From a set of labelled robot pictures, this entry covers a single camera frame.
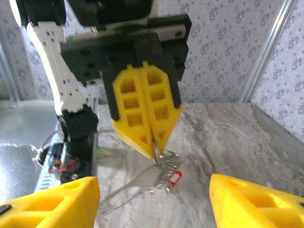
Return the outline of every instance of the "yellow 3d-printed part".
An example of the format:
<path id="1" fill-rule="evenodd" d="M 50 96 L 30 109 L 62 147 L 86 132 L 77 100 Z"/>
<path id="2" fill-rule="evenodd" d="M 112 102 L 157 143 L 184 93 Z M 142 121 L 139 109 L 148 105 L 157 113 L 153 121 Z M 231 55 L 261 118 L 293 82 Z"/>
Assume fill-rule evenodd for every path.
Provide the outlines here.
<path id="1" fill-rule="evenodd" d="M 153 141 L 162 151 L 181 114 L 174 107 L 168 75 L 143 62 L 128 66 L 113 82 L 120 119 L 112 120 L 118 137 L 148 158 L 155 158 Z"/>
<path id="2" fill-rule="evenodd" d="M 85 177 L 27 195 L 0 215 L 0 228 L 92 228 L 99 204 L 96 177 Z"/>
<path id="3" fill-rule="evenodd" d="M 220 174 L 209 194 L 218 228 L 304 228 L 304 198 Z"/>

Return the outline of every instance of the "yellow foam block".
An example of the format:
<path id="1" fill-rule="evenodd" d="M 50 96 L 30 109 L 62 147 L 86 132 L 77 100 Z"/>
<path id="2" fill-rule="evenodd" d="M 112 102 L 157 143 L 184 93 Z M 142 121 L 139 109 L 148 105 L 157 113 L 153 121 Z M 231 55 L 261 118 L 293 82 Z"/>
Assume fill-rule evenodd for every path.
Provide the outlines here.
<path id="1" fill-rule="evenodd" d="M 99 197 L 97 177 L 85 177 L 14 199 L 0 228 L 92 228 Z"/>
<path id="2" fill-rule="evenodd" d="M 112 120 L 118 137 L 137 151 L 155 158 L 153 141 L 162 152 L 182 112 L 174 107 L 168 75 L 143 62 L 128 66 L 113 82 L 120 119 Z"/>
<path id="3" fill-rule="evenodd" d="M 209 194 L 218 228 L 304 228 L 304 198 L 221 174 Z"/>

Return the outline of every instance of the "marble countertop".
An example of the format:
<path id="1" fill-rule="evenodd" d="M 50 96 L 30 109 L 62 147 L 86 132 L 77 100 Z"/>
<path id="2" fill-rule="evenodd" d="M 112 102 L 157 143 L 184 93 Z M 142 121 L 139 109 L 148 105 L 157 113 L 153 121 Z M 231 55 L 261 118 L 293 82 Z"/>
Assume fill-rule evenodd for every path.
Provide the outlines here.
<path id="1" fill-rule="evenodd" d="M 99 121 L 97 176 L 104 198 L 153 161 L 117 138 L 108 106 L 99 107 Z M 215 228 L 213 173 L 304 197 L 304 145 L 251 104 L 185 104 L 166 149 L 181 157 L 184 203 L 164 189 L 147 192 L 106 216 L 99 212 L 96 227 Z"/>

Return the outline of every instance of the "red key tag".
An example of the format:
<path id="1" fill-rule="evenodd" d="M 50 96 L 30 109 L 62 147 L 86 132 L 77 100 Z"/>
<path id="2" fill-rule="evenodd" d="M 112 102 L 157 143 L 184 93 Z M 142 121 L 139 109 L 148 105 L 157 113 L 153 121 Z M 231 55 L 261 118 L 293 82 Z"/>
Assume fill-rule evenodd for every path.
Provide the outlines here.
<path id="1" fill-rule="evenodd" d="M 176 171 L 170 177 L 169 183 L 174 186 L 175 184 L 177 184 L 177 182 L 179 182 L 179 180 L 180 180 L 181 177 L 182 177 L 182 173 L 180 171 Z"/>

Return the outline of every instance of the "screw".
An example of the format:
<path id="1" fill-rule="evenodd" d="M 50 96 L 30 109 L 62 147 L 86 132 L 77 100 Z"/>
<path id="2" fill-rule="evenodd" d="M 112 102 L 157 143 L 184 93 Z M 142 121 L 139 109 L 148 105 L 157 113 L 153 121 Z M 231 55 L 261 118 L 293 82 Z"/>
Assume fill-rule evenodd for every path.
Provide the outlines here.
<path id="1" fill-rule="evenodd" d="M 74 174 L 72 175 L 72 179 L 73 179 L 73 180 L 77 180 L 77 179 L 78 179 L 78 175 L 77 175 L 76 173 L 74 173 Z"/>

